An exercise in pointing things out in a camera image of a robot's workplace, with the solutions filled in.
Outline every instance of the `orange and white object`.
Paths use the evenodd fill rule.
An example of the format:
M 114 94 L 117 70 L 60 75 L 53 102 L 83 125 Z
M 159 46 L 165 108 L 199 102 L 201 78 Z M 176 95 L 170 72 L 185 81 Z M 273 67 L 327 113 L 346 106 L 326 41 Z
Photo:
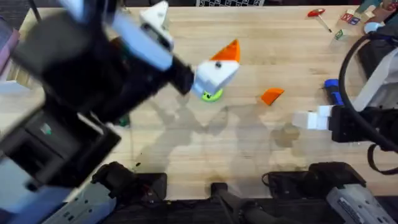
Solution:
M 205 92 L 211 95 L 216 94 L 233 79 L 238 71 L 239 61 L 239 42 L 234 40 L 210 60 L 199 64 L 192 91 L 198 97 L 202 97 Z

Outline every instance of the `black cable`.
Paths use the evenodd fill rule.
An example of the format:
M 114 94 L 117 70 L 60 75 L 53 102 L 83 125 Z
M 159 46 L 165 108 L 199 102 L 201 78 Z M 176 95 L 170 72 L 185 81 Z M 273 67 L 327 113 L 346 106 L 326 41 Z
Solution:
M 359 40 L 355 42 L 355 44 L 350 48 L 346 57 L 344 58 L 343 64 L 341 65 L 339 77 L 338 77 L 338 87 L 339 93 L 341 95 L 341 99 L 343 100 L 343 104 L 345 108 L 347 108 L 348 112 L 350 113 L 351 117 L 354 121 L 359 125 L 361 131 L 365 134 L 365 136 L 375 142 L 383 149 L 387 149 L 388 151 L 395 151 L 398 152 L 398 146 L 396 146 L 392 141 L 388 140 L 386 137 L 381 135 L 374 127 L 372 127 L 354 108 L 351 101 L 348 98 L 346 87 L 345 87 L 345 76 L 346 70 L 348 68 L 349 61 L 351 60 L 352 56 L 354 55 L 356 49 L 365 42 L 367 39 L 370 39 L 372 35 L 377 35 L 374 33 L 369 33 L 361 37 Z M 372 169 L 378 171 L 384 175 L 392 175 L 398 173 L 398 168 L 381 171 L 375 165 L 373 161 L 373 151 L 376 146 L 369 147 L 368 151 L 368 162 Z
M 35 14 L 37 22 L 40 22 L 42 18 L 40 17 L 39 11 L 37 10 L 37 6 L 33 0 L 28 0 L 30 8 L 33 10 L 33 14 Z
M 264 180 L 264 178 L 265 178 L 266 176 L 268 176 L 268 174 L 269 174 L 269 173 L 265 173 L 265 174 L 263 174 L 263 175 L 261 176 L 261 182 L 262 182 L 265 186 L 267 186 L 267 187 L 269 187 L 269 183 L 267 183 L 267 182 Z

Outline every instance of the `black mount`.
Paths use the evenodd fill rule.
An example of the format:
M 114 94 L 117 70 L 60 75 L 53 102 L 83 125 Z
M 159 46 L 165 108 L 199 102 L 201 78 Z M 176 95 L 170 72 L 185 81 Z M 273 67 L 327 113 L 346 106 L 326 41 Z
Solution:
M 136 174 L 117 162 L 101 166 L 91 182 L 104 185 L 110 190 L 109 197 L 116 197 L 118 204 L 160 202 L 167 193 L 165 173 Z

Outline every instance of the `black base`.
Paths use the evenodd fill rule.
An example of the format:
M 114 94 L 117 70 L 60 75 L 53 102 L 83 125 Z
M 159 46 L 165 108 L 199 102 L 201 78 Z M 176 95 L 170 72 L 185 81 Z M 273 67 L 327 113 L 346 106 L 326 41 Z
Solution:
M 167 174 L 136 174 L 140 184 L 144 185 L 143 194 L 140 194 L 138 200 L 141 202 L 159 202 L 167 195 Z
M 301 190 L 301 182 L 308 171 L 268 173 L 269 191 L 272 198 L 297 200 L 307 198 Z
M 228 185 L 226 183 L 212 183 L 210 185 L 210 191 L 211 191 L 211 196 L 215 196 L 217 194 L 217 191 L 219 190 L 227 190 L 228 191 Z

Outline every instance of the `green object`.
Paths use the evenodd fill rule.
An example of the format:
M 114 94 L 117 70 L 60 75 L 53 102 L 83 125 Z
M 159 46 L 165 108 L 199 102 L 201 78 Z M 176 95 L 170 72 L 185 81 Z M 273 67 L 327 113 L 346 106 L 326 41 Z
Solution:
M 339 30 L 335 35 L 336 40 L 340 40 L 340 38 L 344 35 L 343 30 Z
M 123 116 L 122 118 L 119 119 L 116 125 L 124 128 L 130 127 L 130 116 L 128 114 Z
M 46 123 L 44 123 L 43 125 L 42 125 L 42 127 L 40 128 L 40 130 L 43 132 L 43 134 L 45 134 L 45 135 L 51 135 L 52 134 L 52 130 L 51 130 L 51 127 L 48 125 L 48 124 L 46 124 Z
M 216 102 L 222 95 L 223 95 L 223 90 L 219 90 L 218 92 L 216 92 L 214 96 L 205 91 L 205 93 L 201 98 L 205 102 Z

